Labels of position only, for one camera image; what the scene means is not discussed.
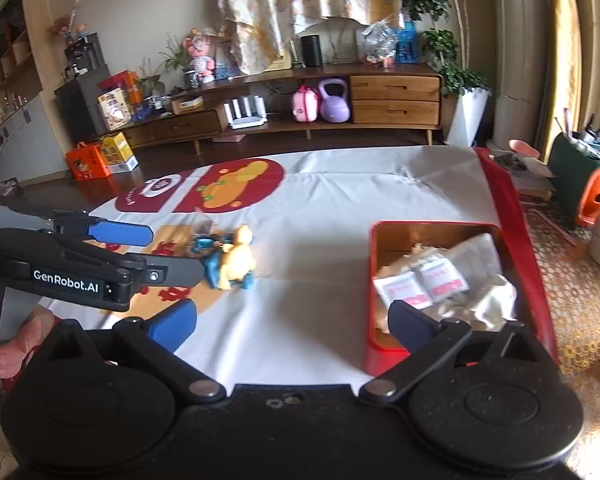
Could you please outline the person's left hand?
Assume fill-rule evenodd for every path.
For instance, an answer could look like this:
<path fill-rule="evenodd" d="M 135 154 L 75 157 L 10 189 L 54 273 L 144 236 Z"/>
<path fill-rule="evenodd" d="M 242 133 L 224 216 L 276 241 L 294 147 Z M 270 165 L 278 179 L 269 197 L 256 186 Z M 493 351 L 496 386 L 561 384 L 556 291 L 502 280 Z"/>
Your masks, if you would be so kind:
<path fill-rule="evenodd" d="M 0 344 L 0 379 L 16 377 L 28 355 L 42 344 L 55 324 L 56 318 L 52 311 L 35 307 L 17 335 Z"/>

